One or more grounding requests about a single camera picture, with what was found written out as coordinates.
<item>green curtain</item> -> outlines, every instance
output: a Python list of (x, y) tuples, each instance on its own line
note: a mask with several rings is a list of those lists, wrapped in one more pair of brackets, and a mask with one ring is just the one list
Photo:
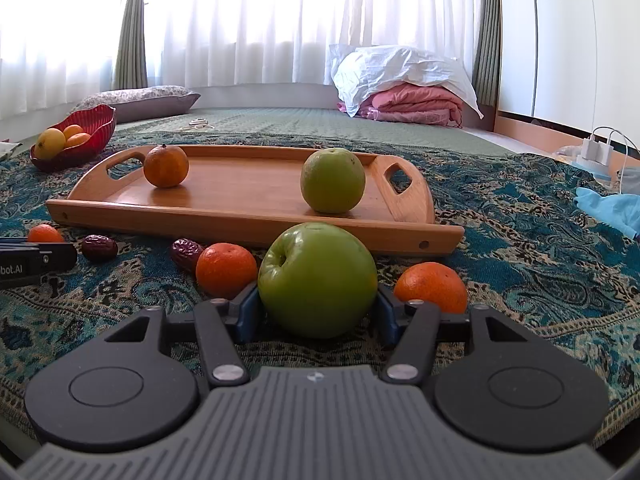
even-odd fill
[(146, 88), (145, 1), (127, 0), (120, 29), (118, 57), (113, 74), (114, 90)]
[(495, 107), (500, 79), (500, 0), (483, 0), (483, 17), (472, 83), (478, 104)]

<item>tray handle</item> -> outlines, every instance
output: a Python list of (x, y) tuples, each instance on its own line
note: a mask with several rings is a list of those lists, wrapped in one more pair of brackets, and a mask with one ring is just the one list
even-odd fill
[(147, 153), (153, 148), (154, 146), (140, 146), (108, 156), (84, 174), (69, 193), (68, 199), (102, 200), (115, 193), (130, 181), (137, 179), (138, 170), (132, 171), (118, 180), (111, 178), (108, 170), (130, 158), (136, 158), (144, 164)]
[[(402, 170), (411, 180), (409, 187), (397, 193), (390, 178)], [(433, 198), (424, 177), (412, 163), (401, 156), (379, 155), (370, 166), (371, 175), (396, 222), (434, 223)]]

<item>red bowl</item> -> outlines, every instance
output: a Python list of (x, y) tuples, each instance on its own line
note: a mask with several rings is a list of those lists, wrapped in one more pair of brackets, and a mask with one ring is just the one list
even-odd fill
[(33, 165), (40, 171), (50, 173), (51, 171), (66, 170), (74, 166), (82, 166), (97, 156), (107, 145), (113, 131), (116, 129), (116, 110), (107, 105), (97, 105), (89, 110), (78, 110), (73, 112), (64, 121), (50, 126), (60, 131), (71, 124), (82, 126), (85, 133), (91, 138), (79, 146), (65, 148), (51, 160), (42, 160), (33, 155), (33, 146), (29, 152)]

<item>white cabinet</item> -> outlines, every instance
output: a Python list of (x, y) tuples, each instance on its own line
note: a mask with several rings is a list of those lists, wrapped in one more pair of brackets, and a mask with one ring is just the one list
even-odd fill
[(502, 0), (498, 110), (640, 146), (640, 0)]
[(501, 0), (502, 53), (498, 109), (530, 116), (536, 87), (535, 0)]
[(596, 101), (593, 0), (536, 0), (538, 76), (533, 116), (590, 132)]
[(613, 126), (640, 146), (640, 0), (593, 0), (593, 5), (598, 47), (593, 125)]

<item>sheer curtain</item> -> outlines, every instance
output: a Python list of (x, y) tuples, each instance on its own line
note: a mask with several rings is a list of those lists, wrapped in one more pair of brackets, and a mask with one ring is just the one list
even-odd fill
[(478, 0), (145, 0), (149, 84), (330, 84), (328, 46), (405, 44), (471, 78)]
[(0, 119), (110, 89), (120, 0), (0, 0)]

